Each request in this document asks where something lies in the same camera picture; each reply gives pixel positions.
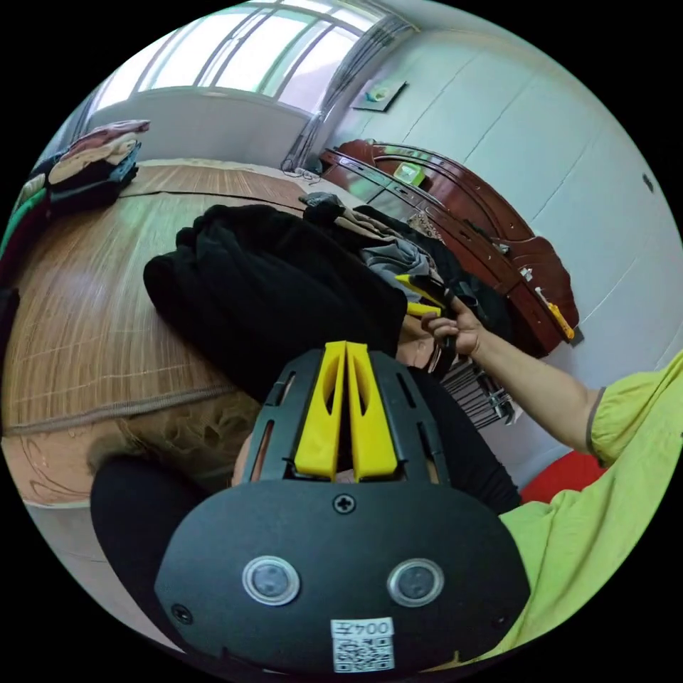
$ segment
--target yellow-green shirt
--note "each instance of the yellow-green shirt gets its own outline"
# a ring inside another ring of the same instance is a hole
[[[588,441],[607,472],[582,492],[562,491],[550,504],[531,502],[501,516],[524,560],[531,597],[503,641],[480,659],[546,634],[607,583],[655,515],[682,433],[683,351],[667,368],[602,392]]]

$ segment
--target sticker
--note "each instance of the sticker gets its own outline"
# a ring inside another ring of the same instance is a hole
[[[333,619],[330,626],[335,673],[369,673],[395,667],[391,617]]]

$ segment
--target qr code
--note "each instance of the qr code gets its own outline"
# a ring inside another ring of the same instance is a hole
[[[334,638],[334,671],[357,674],[393,669],[393,643],[385,638]]]

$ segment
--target wooden cabinet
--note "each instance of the wooden cabinet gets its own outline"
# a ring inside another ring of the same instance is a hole
[[[542,357],[567,341],[535,289],[540,287],[575,327],[578,311],[569,274],[550,242],[536,237],[471,171],[425,150],[362,140],[325,150],[321,161],[326,180],[387,216],[405,222],[424,211],[462,267],[508,299],[514,343],[520,349]],[[404,161],[425,170],[419,187],[393,177]]]

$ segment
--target wall picture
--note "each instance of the wall picture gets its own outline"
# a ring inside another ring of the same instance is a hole
[[[354,109],[385,112],[407,84],[404,80],[370,81],[351,106]]]

